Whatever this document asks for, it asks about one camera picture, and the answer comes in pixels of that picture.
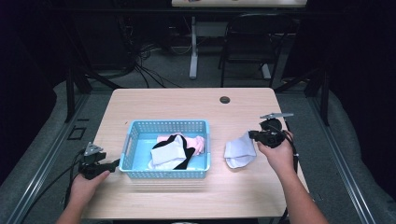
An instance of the white cloth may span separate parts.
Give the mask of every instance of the white cloth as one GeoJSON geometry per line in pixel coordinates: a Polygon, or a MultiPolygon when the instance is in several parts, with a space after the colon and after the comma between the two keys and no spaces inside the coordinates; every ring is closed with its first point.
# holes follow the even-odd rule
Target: white cloth
{"type": "Polygon", "coordinates": [[[151,170],[173,170],[187,159],[183,139],[178,135],[175,141],[151,150],[152,160],[148,163],[151,170]]]}
{"type": "Polygon", "coordinates": [[[256,156],[253,140],[248,137],[248,132],[226,144],[224,158],[230,168],[246,166],[254,161],[256,156]]]}

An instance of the folded cloth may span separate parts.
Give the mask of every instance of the folded cloth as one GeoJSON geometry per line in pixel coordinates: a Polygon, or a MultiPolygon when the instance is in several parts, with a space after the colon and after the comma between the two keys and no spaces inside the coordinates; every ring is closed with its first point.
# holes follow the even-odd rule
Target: folded cloth
{"type": "Polygon", "coordinates": [[[246,166],[254,161],[256,156],[256,150],[248,132],[226,144],[224,158],[230,168],[246,166]]]}
{"type": "Polygon", "coordinates": [[[149,169],[173,170],[187,159],[180,135],[176,135],[174,140],[169,138],[169,143],[163,142],[163,144],[166,145],[151,150],[152,160],[148,163],[149,169]]]}
{"type": "MultiPolygon", "coordinates": [[[[193,156],[197,156],[204,152],[205,139],[202,136],[198,135],[194,138],[190,138],[190,137],[184,136],[182,133],[173,133],[173,134],[182,135],[187,141],[187,147],[195,148],[195,152],[194,152],[194,154],[192,154],[193,156]]],[[[166,141],[168,138],[169,138],[169,135],[158,135],[157,143],[166,141]]]]}

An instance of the hand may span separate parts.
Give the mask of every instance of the hand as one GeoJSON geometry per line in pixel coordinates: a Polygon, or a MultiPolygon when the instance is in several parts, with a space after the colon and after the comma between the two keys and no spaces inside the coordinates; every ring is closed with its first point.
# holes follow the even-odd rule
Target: hand
{"type": "MultiPolygon", "coordinates": [[[[285,135],[292,140],[293,134],[285,131],[285,135]]],[[[274,171],[280,175],[283,172],[293,171],[293,150],[287,139],[285,139],[278,147],[270,148],[261,142],[257,142],[259,151],[263,153],[274,171]]]]}
{"type": "Polygon", "coordinates": [[[70,192],[70,202],[74,206],[84,208],[91,200],[96,188],[108,177],[109,171],[104,171],[92,180],[88,180],[84,175],[79,174],[73,181],[70,192]]]}

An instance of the wrist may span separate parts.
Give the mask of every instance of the wrist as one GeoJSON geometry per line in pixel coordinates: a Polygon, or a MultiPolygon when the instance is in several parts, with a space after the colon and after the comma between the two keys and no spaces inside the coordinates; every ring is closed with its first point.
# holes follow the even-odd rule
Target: wrist
{"type": "Polygon", "coordinates": [[[292,167],[278,169],[278,170],[276,170],[276,175],[280,180],[297,176],[296,172],[294,171],[294,169],[292,167]]]}

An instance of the blue plastic basket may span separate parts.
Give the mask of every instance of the blue plastic basket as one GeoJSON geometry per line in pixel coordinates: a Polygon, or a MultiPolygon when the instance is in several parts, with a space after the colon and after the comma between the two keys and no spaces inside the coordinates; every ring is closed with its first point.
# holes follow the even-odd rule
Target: blue plastic basket
{"type": "Polygon", "coordinates": [[[204,119],[137,119],[128,130],[120,170],[131,178],[205,178],[210,167],[209,125],[204,119]],[[202,136],[204,153],[192,156],[186,170],[150,170],[150,151],[157,144],[158,135],[182,133],[187,137],[202,136]]]}

